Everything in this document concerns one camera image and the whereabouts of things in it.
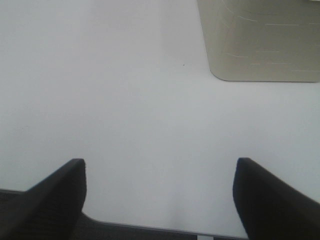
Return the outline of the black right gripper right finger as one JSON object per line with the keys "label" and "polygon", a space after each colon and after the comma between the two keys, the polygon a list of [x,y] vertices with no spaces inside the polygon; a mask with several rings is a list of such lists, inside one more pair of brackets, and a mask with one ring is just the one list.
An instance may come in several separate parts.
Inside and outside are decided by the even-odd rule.
{"label": "black right gripper right finger", "polygon": [[250,240],[320,238],[320,204],[250,158],[237,160],[232,195]]}

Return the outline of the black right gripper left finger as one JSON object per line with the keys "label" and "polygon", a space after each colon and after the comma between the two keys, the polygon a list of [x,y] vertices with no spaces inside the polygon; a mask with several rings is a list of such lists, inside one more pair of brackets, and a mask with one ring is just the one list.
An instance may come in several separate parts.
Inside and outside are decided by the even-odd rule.
{"label": "black right gripper left finger", "polygon": [[67,240],[87,194],[86,164],[72,159],[0,205],[2,240]]}

